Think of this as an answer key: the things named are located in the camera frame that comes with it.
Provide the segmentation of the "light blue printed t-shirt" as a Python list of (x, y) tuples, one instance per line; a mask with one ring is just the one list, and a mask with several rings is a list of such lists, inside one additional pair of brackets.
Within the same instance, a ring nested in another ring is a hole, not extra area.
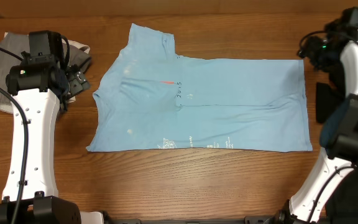
[(93, 98), (90, 152), (312, 149), (302, 60), (186, 57), (172, 34), (133, 24)]

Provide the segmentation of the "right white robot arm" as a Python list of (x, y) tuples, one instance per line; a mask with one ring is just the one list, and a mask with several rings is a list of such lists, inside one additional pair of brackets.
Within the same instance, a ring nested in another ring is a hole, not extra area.
[(300, 40), (298, 55), (318, 70), (338, 64), (346, 97), (324, 123), (318, 160), (301, 189), (269, 218), (249, 217), (245, 223), (320, 223), (321, 209), (341, 182), (358, 168), (358, 26), (325, 27)]

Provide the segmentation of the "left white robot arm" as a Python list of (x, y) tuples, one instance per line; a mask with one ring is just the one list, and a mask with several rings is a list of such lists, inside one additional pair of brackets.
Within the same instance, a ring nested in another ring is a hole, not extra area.
[(12, 103), (10, 173), (2, 191), (0, 223), (103, 223), (100, 212), (82, 212), (58, 196), (53, 152), (55, 123), (70, 84), (65, 62), (53, 54), (26, 55), (0, 93)]

